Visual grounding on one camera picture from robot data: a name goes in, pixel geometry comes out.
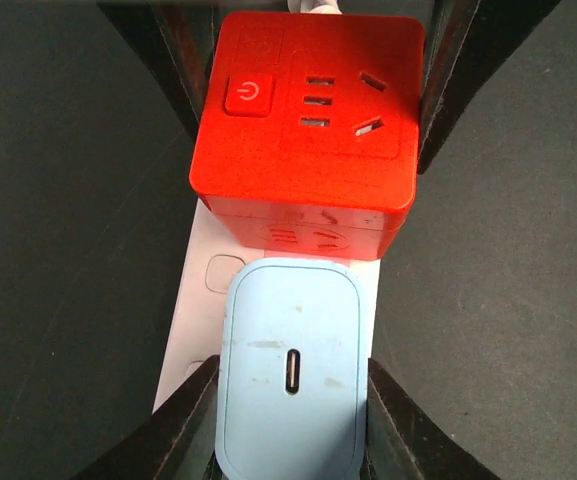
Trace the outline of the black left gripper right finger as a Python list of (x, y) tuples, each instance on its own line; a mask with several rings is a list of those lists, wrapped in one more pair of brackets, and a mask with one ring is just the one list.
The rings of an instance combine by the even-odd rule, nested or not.
[(368, 360), (367, 479), (492, 479), (374, 359)]

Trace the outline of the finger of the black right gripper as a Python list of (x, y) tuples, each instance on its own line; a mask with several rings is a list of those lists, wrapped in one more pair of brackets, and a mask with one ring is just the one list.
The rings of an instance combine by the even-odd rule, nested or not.
[(199, 1), (99, 1), (195, 139), (219, 30), (219, 8)]
[(417, 173), (424, 174), (477, 92), (558, 0), (435, 1), (424, 45)]

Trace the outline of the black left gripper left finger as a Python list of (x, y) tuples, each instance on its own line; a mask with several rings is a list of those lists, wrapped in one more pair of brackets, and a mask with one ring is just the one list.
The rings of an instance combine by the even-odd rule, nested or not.
[(218, 479), (214, 454), (219, 357), (204, 361), (127, 438), (76, 479)]

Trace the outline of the white power strip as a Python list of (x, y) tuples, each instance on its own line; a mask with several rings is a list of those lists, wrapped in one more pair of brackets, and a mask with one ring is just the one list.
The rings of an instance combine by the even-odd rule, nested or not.
[(286, 256), (238, 245), (203, 205), (192, 223), (155, 401), (163, 404), (209, 357), (222, 351), (227, 293), (246, 265), (268, 257), (331, 261), (346, 266), (360, 282), (366, 301), (365, 338), (372, 350), (380, 265), (376, 261)]

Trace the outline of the light blue usb charger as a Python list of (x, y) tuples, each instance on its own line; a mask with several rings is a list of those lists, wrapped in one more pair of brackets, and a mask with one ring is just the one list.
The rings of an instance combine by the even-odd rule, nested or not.
[(357, 277), (268, 257), (233, 278), (215, 455), (229, 479), (355, 479), (364, 459), (368, 346)]

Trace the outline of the red cube socket adapter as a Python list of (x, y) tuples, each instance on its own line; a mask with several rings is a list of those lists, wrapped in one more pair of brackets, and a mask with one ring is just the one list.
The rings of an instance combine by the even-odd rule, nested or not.
[(415, 198), (424, 39), (411, 17), (229, 14), (192, 188), (246, 247), (382, 258)]

